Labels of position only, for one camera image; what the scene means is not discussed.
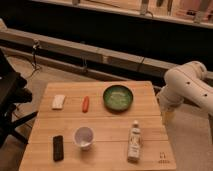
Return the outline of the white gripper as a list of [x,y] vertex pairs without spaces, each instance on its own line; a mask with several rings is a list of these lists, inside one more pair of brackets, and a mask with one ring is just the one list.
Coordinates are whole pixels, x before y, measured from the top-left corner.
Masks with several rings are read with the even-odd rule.
[[174,109],[180,105],[180,96],[168,86],[164,86],[156,97],[162,111],[162,122],[167,125],[174,118]]

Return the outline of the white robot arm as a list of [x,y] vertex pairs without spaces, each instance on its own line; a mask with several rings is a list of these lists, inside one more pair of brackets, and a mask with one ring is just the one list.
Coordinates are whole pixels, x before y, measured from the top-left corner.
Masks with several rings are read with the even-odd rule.
[[173,111],[188,99],[213,117],[213,87],[204,82],[207,75],[205,65],[191,61],[169,69],[165,75],[165,86],[157,93],[162,120],[168,124]]

